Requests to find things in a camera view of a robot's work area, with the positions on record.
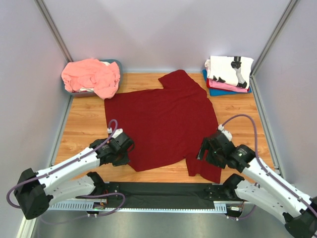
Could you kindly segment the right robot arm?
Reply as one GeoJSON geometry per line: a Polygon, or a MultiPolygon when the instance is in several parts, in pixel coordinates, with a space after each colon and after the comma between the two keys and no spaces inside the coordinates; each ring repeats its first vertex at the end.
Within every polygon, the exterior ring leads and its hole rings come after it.
{"type": "Polygon", "coordinates": [[[197,158],[238,171],[221,185],[220,193],[227,199],[253,203],[277,218],[295,238],[317,236],[317,199],[277,175],[250,147],[235,146],[230,132],[218,130],[205,137],[197,158]]]}

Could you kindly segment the dark red t-shirt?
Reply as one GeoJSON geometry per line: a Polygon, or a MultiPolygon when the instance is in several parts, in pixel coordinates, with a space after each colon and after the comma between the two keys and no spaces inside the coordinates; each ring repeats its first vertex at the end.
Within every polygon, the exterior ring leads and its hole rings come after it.
{"type": "Polygon", "coordinates": [[[159,82],[160,89],[120,93],[105,100],[106,120],[117,120],[135,143],[130,166],[141,172],[185,160],[189,176],[219,183],[221,169],[197,158],[203,139],[218,129],[205,89],[183,70],[159,82]]]}

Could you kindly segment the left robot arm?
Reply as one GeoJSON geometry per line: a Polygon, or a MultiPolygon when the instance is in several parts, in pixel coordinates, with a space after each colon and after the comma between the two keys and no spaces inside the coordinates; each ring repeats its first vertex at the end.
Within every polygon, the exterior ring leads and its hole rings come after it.
{"type": "Polygon", "coordinates": [[[45,213],[48,208],[67,199],[99,199],[106,193],[101,176],[91,170],[102,165],[114,167],[129,163],[128,153],[134,141],[119,129],[113,137],[97,139],[79,154],[52,167],[20,175],[14,196],[27,220],[45,213]]]}

